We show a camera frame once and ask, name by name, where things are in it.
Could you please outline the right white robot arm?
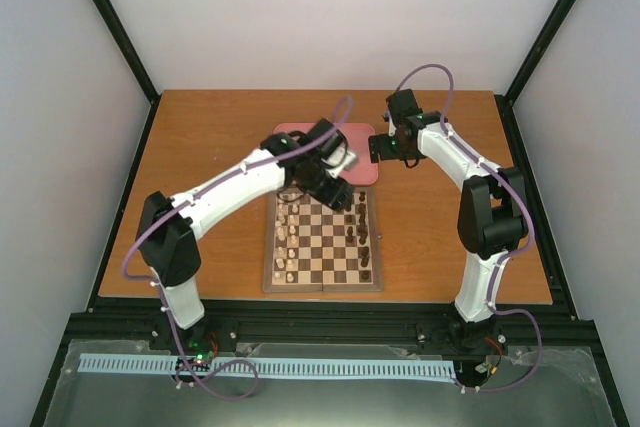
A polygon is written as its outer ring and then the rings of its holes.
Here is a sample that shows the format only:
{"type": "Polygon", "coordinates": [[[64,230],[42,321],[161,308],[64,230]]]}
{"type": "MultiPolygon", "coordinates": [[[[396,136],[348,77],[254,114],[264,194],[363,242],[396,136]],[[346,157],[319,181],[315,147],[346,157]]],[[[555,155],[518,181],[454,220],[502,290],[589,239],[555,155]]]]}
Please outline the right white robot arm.
{"type": "Polygon", "coordinates": [[[387,112],[384,118],[389,132],[369,138],[374,163],[400,160],[412,168],[430,159],[460,191],[457,233],[466,258],[447,337],[454,350],[467,353],[494,331],[504,269],[533,233],[523,176],[483,157],[437,111],[387,112]]]}

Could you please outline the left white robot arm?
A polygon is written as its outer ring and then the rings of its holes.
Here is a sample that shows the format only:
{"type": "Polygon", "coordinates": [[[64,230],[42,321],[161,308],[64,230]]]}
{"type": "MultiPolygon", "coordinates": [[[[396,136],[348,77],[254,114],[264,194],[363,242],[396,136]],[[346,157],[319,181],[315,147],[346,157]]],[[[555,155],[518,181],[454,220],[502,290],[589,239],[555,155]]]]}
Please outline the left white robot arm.
{"type": "Polygon", "coordinates": [[[151,269],[149,283],[159,290],[162,309],[174,322],[174,339],[190,350],[207,340],[196,273],[201,266],[198,242],[214,226],[251,201],[291,184],[331,210],[344,211],[354,186],[341,174],[357,163],[358,154],[337,133],[307,142],[278,133],[195,188],[171,197],[149,195],[131,251],[138,251],[151,269]]]}

